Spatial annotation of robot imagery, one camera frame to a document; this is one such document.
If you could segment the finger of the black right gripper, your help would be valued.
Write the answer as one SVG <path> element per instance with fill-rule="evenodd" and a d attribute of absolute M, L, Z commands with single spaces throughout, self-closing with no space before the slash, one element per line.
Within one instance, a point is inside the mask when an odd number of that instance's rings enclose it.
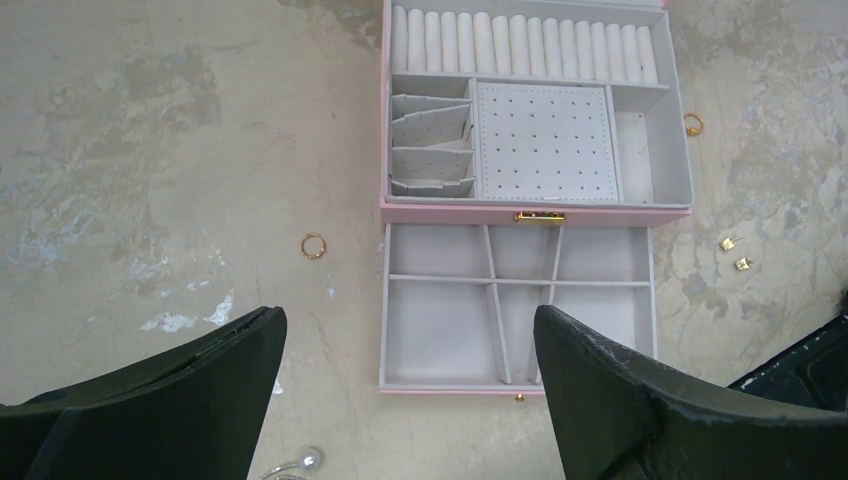
<path fill-rule="evenodd" d="M 847 314 L 837 315 L 728 387 L 783 403 L 845 412 Z"/>

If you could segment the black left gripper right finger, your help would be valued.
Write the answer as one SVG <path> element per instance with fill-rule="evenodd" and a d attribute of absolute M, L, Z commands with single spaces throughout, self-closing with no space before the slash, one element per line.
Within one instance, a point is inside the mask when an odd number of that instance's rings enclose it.
<path fill-rule="evenodd" d="M 551 305 L 535 349 L 569 479 L 843 479 L 847 417 L 703 381 Z"/>

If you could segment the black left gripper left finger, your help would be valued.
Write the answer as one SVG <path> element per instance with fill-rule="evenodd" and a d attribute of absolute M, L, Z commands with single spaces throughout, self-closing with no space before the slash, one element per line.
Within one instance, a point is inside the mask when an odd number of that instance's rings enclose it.
<path fill-rule="evenodd" d="M 287 318 L 260 307 L 191 342 L 1 409 L 5 479 L 244 479 Z"/>

